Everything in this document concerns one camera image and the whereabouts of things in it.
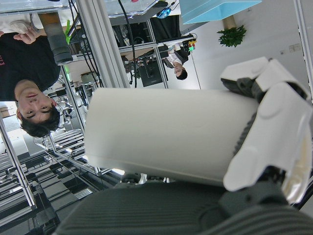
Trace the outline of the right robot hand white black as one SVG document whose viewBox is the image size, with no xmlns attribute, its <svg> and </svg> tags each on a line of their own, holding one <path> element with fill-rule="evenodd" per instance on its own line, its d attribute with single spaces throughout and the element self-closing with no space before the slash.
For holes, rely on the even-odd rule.
<svg viewBox="0 0 313 235">
<path fill-rule="evenodd" d="M 144 173 L 84 199 L 58 235 L 310 235 L 293 207 L 312 169 L 311 95 L 277 60 L 228 66 L 226 90 L 98 89 L 93 166 Z"/>
</svg>

